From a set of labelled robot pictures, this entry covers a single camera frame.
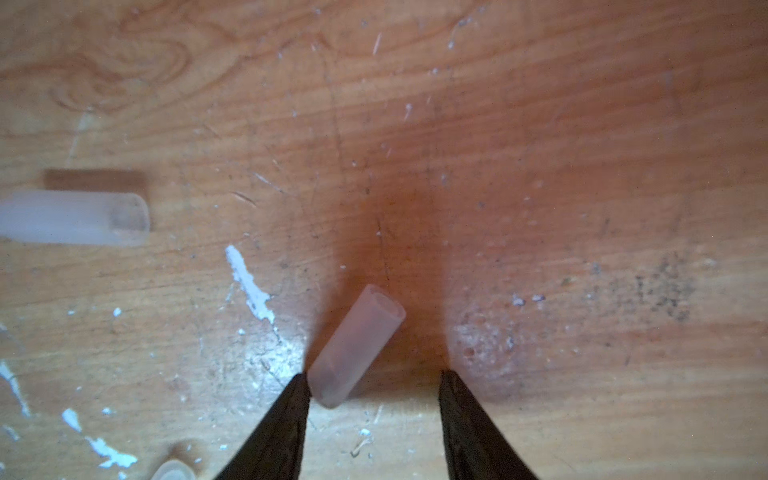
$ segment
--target blurry tube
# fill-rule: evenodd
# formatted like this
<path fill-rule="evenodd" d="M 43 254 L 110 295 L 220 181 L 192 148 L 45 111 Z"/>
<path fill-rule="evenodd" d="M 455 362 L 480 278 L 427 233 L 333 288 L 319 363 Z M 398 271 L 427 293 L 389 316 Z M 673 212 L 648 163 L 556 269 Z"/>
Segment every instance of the blurry tube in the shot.
<path fill-rule="evenodd" d="M 135 247 L 149 234 L 136 194 L 27 190 L 0 202 L 0 236 L 19 242 Z"/>
<path fill-rule="evenodd" d="M 307 373 L 317 402 L 329 409 L 343 402 L 405 318 L 399 303 L 368 285 Z"/>

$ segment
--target frosted plastic tube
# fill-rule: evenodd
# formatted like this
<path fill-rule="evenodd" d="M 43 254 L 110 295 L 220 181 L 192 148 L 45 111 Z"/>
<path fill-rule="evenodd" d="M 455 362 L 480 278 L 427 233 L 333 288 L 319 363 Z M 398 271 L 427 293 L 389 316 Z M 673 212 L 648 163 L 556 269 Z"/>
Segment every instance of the frosted plastic tube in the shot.
<path fill-rule="evenodd" d="M 317 402 L 339 406 L 404 319 L 402 305 L 376 285 L 366 286 L 307 373 Z"/>
<path fill-rule="evenodd" d="M 149 234 L 136 194 L 27 190 L 0 202 L 0 236 L 19 242 L 135 247 Z"/>

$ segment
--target white paint speck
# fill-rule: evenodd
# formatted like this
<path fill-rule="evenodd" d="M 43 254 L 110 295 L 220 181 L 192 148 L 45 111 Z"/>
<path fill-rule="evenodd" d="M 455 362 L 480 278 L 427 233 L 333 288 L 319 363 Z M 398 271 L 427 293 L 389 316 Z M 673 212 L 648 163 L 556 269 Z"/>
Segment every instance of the white paint speck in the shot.
<path fill-rule="evenodd" d="M 110 468 L 112 465 L 118 467 L 128 468 L 138 461 L 138 459 L 132 455 L 126 453 L 120 453 L 113 449 L 104 441 L 104 439 L 95 439 L 91 437 L 85 437 L 88 443 L 91 444 L 91 448 L 94 449 L 100 457 L 108 457 L 106 462 L 102 462 L 99 466 L 102 468 Z"/>
<path fill-rule="evenodd" d="M 7 433 L 11 440 L 14 442 L 18 442 L 22 439 L 22 436 L 16 433 L 16 431 L 10 425 L 3 425 L 2 429 L 5 430 L 5 433 Z"/>
<path fill-rule="evenodd" d="M 266 302 L 270 299 L 270 295 L 263 292 L 253 282 L 253 275 L 248 273 L 243 255 L 240 254 L 240 251 L 234 245 L 229 245 L 225 252 L 227 254 L 227 261 L 232 266 L 232 278 L 240 284 L 240 288 L 245 292 L 246 305 L 248 305 L 251 313 L 259 320 L 269 320 L 274 328 L 275 312 L 266 307 Z"/>
<path fill-rule="evenodd" d="M 66 409 L 61 413 L 61 419 L 77 433 L 83 432 L 83 428 L 80 427 L 80 422 L 78 421 L 78 413 L 75 410 Z"/>
<path fill-rule="evenodd" d="M 2 378 L 4 378 L 5 381 L 8 382 L 8 384 L 11 386 L 11 391 L 18 400 L 18 404 L 22 407 L 22 415 L 27 418 L 30 417 L 31 412 L 29 411 L 29 404 L 26 400 L 24 400 L 22 388 L 18 384 L 16 375 L 14 375 L 11 369 L 8 368 L 8 365 L 5 364 L 5 360 L 0 362 L 0 376 L 2 376 Z"/>
<path fill-rule="evenodd" d="M 382 34 L 379 32 L 379 36 L 376 37 L 376 43 L 373 44 L 373 54 L 376 55 L 376 52 L 379 51 L 379 45 L 381 45 L 382 42 Z"/>

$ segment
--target translucent tube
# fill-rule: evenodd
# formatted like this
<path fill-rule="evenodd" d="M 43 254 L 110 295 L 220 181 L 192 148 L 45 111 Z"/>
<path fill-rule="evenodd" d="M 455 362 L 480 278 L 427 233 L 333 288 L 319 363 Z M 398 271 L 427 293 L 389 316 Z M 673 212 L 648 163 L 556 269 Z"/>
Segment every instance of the translucent tube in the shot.
<path fill-rule="evenodd" d="M 344 401 L 384 345 L 406 319 L 387 293 L 368 285 L 307 373 L 310 391 L 329 409 Z"/>
<path fill-rule="evenodd" d="M 187 464 L 174 459 L 160 465 L 152 480 L 195 480 L 195 474 Z"/>
<path fill-rule="evenodd" d="M 27 190 L 0 202 L 0 236 L 19 242 L 135 247 L 148 234 L 136 194 Z"/>

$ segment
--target wooden surface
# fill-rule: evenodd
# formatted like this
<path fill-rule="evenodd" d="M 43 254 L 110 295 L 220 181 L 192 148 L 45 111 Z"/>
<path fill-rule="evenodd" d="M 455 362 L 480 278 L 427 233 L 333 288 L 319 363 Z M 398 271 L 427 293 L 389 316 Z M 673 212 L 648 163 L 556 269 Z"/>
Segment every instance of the wooden surface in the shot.
<path fill-rule="evenodd" d="M 768 478 L 764 2 L 6 0 L 0 27 L 0 191 L 153 221 L 0 243 L 31 410 L 0 380 L 2 478 L 117 478 L 84 435 L 128 478 L 213 478 L 366 283 L 409 316 L 312 405 L 303 478 L 447 478 L 446 366 L 542 480 Z"/>

